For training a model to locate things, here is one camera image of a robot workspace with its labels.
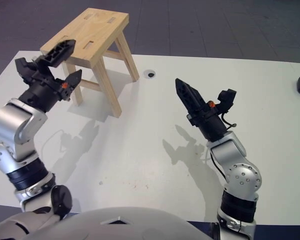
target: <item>floor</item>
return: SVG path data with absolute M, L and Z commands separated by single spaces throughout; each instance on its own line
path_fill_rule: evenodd
M 0 73 L 88 7 L 129 13 L 133 54 L 300 63 L 300 0 L 0 0 Z

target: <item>stool seat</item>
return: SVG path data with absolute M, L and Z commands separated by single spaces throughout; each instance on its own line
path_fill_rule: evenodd
M 74 39 L 76 43 L 73 54 L 62 63 L 65 74 L 76 71 L 76 66 L 92 69 L 98 83 L 82 79 L 79 86 L 105 93 L 115 117 L 120 116 L 121 107 L 108 77 L 103 56 L 123 60 L 132 80 L 135 82 L 139 79 L 135 62 L 123 34 L 128 23 L 127 13 L 87 8 L 40 48 L 41 52 L 46 54 L 57 43 Z M 108 50 L 113 42 L 119 52 Z M 71 95 L 71 99 L 77 106 L 83 101 L 79 86 Z

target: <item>stool leg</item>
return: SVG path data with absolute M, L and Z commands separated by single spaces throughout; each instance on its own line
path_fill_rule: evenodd
M 69 74 L 72 74 L 76 71 L 76 66 L 73 64 L 62 62 L 61 65 L 62 65 L 62 69 L 63 69 L 63 72 L 66 77 Z M 72 99 L 73 104 L 76 106 L 79 106 L 83 102 L 81 89 L 80 89 L 79 85 L 73 90 L 70 98 Z
M 128 68 L 132 80 L 134 82 L 137 81 L 139 79 L 139 73 L 123 32 L 121 32 L 116 38 L 115 44 L 124 60 L 126 67 Z
M 102 92 L 105 94 L 108 101 L 111 103 L 113 115 L 118 118 L 121 115 L 121 107 L 119 105 L 116 93 L 107 74 L 103 57 L 92 68 L 94 76 L 97 78 Z

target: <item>white table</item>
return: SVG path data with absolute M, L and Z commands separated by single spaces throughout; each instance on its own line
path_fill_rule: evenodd
M 20 51 L 29 61 L 38 51 Z M 300 64 L 174 56 L 133 56 L 141 75 L 132 83 L 123 62 L 105 59 L 122 107 L 120 118 L 100 92 L 82 91 L 80 107 L 58 102 L 35 137 L 46 167 L 73 195 L 74 212 L 139 206 L 187 221 L 216 220 L 223 179 L 207 157 L 206 140 L 188 122 L 175 78 L 217 102 L 237 91 L 226 115 L 260 170 L 258 224 L 300 225 Z M 152 69 L 154 79 L 143 72 Z M 53 73 L 64 79 L 60 68 Z M 92 72 L 84 69 L 83 78 Z M 0 107 L 27 89 L 14 61 L 0 75 Z M 0 205 L 18 206 L 14 187 L 0 172 Z

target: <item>black robot arm segment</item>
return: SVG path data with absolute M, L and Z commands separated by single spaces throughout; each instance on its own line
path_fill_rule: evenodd
M 56 45 L 46 55 L 39 56 L 33 62 L 27 62 L 24 57 L 16 59 L 16 70 L 29 85 L 19 100 L 23 103 L 48 112 L 57 101 L 68 100 L 72 91 L 81 81 L 82 71 L 71 73 L 65 80 L 54 78 L 49 67 L 56 68 L 74 52 L 75 40 L 65 40 Z
M 224 115 L 232 107 L 236 91 L 228 89 L 219 94 L 219 104 L 206 103 L 199 92 L 180 79 L 175 80 L 176 93 L 188 111 L 192 126 L 200 129 L 204 137 L 215 142 L 224 137 L 227 128 L 218 115 Z

